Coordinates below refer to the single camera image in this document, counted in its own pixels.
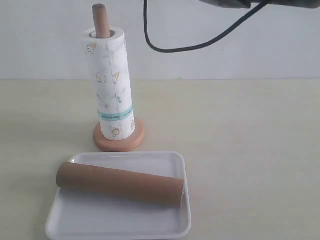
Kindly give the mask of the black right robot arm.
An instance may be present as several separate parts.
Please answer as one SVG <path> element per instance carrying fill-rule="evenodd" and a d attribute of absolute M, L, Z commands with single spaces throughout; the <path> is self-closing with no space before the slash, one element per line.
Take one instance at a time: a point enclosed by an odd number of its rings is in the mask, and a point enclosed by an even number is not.
<path fill-rule="evenodd" d="M 231 9 L 250 9 L 252 4 L 260 4 L 264 0 L 203 0 L 202 2 Z M 267 0 L 268 5 L 288 6 L 305 9 L 317 9 L 320 7 L 320 0 Z"/>

